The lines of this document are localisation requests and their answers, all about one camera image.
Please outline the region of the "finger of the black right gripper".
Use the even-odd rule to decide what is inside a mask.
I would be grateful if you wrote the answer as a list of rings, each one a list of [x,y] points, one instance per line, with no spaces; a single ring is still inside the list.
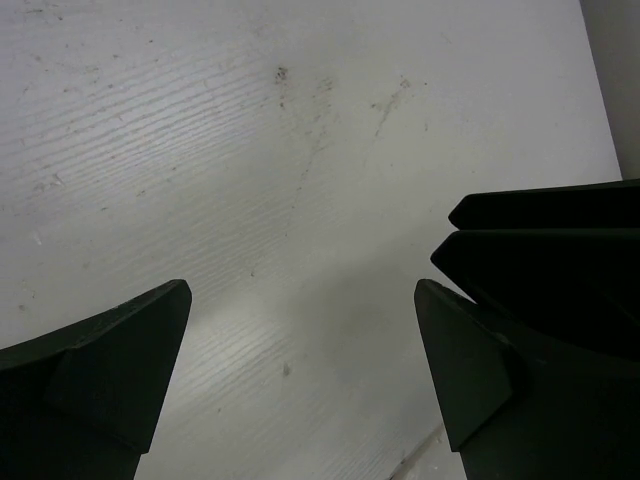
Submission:
[[[638,369],[638,230],[457,231],[431,261],[503,342],[543,359]]]
[[[448,219],[460,230],[637,228],[639,181],[475,193]]]

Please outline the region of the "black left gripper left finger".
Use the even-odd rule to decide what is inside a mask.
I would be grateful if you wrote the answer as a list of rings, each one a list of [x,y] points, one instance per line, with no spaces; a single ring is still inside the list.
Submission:
[[[150,450],[192,293],[166,282],[1,352],[4,479],[132,479]]]

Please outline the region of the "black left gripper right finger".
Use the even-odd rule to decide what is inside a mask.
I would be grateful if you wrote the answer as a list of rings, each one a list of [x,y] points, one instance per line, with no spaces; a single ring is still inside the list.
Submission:
[[[635,479],[639,365],[500,317],[432,280],[414,303],[470,479]]]

